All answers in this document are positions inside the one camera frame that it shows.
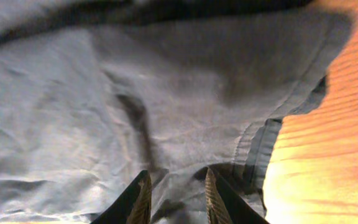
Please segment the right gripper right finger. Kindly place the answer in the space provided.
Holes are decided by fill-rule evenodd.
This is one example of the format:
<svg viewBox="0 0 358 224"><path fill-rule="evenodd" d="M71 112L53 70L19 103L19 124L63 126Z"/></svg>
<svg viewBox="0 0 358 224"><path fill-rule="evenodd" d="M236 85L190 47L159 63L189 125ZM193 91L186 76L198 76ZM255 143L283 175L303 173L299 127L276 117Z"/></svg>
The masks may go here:
<svg viewBox="0 0 358 224"><path fill-rule="evenodd" d="M210 167L205 178L205 197L209 224L269 224Z"/></svg>

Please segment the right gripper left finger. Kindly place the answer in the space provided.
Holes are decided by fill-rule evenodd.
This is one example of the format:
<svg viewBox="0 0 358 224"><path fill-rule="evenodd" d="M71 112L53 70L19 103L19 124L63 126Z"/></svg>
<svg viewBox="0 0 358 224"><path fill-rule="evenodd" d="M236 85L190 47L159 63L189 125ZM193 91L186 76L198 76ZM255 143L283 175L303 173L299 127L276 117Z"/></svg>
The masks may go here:
<svg viewBox="0 0 358 224"><path fill-rule="evenodd" d="M147 170L142 170L116 201L91 224L149 224L151 208L151 178Z"/></svg>

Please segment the dark blue shorts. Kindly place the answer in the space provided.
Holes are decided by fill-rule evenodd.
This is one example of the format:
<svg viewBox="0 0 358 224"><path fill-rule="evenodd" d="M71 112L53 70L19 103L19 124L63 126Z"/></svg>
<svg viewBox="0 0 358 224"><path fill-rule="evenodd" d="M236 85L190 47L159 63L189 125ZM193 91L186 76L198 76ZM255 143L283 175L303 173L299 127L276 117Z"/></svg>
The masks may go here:
<svg viewBox="0 0 358 224"><path fill-rule="evenodd" d="M208 168L265 218L285 117L350 12L309 1L0 1L0 222L91 223L142 170L150 223L208 223Z"/></svg>

